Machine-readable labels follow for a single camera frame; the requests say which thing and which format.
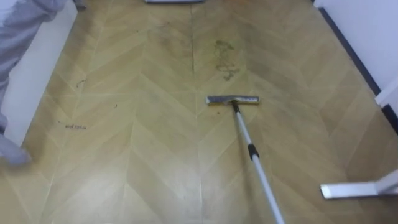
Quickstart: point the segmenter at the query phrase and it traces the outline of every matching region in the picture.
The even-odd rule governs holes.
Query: dark wall trim
[[[392,110],[391,106],[386,105],[381,109],[381,111],[384,113],[384,116],[387,118],[388,122],[390,122],[394,131],[398,134],[398,117]]]
[[[363,78],[365,79],[366,83],[369,85],[370,89],[373,91],[374,95],[378,95],[381,90],[379,86],[374,81],[373,77],[362,63],[361,59],[356,55],[352,46],[348,43],[344,35],[341,33],[335,22],[331,19],[329,14],[323,8],[320,8],[319,11],[321,12],[323,18],[325,18],[326,22],[329,24],[332,31],[337,36],[337,39],[340,41],[344,49],[347,51],[347,54],[351,57],[352,61],[354,62],[356,68],[361,72]]]

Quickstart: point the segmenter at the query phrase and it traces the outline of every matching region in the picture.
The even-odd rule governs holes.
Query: floor squeegee
[[[266,194],[266,198],[268,199],[269,205],[271,206],[272,212],[274,214],[275,220],[277,224],[284,224],[284,219],[282,214],[280,213],[278,204],[276,202],[276,199],[274,197],[274,194],[272,193],[271,187],[268,183],[267,176],[264,173],[264,170],[262,169],[260,160],[259,160],[259,153],[257,152],[256,147],[254,146],[253,142],[251,141],[251,138],[249,136],[248,130],[246,129],[246,126],[244,124],[241,112],[239,110],[239,104],[249,104],[249,105],[258,105],[260,103],[260,99],[258,96],[235,96],[235,95],[229,95],[229,96],[207,96],[206,97],[206,104],[207,105],[232,105],[236,118],[239,123],[239,127],[243,133],[244,140],[246,144],[248,145],[248,151],[251,160],[254,163],[254,166],[256,167],[257,174],[260,178],[262,188]]]

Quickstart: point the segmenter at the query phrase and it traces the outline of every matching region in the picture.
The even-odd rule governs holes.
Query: white wall
[[[317,0],[381,89],[398,76],[398,0]]]
[[[25,138],[76,15],[74,3],[67,1],[53,21],[40,26],[27,52],[11,70],[1,112],[8,119],[4,135],[18,145]]]

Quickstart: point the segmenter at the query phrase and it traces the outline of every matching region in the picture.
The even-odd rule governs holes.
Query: squeegee blade
[[[231,104],[232,101],[236,101],[239,104],[253,104],[258,105],[260,98],[258,96],[240,96],[240,95],[228,95],[228,96],[207,96],[205,98],[206,104]]]

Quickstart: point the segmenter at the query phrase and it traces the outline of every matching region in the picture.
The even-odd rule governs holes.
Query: wooden floor
[[[230,107],[242,106],[287,223],[393,224],[398,198],[319,184],[398,167],[398,137],[310,0],[87,0],[25,139],[1,166],[4,224],[274,223]]]

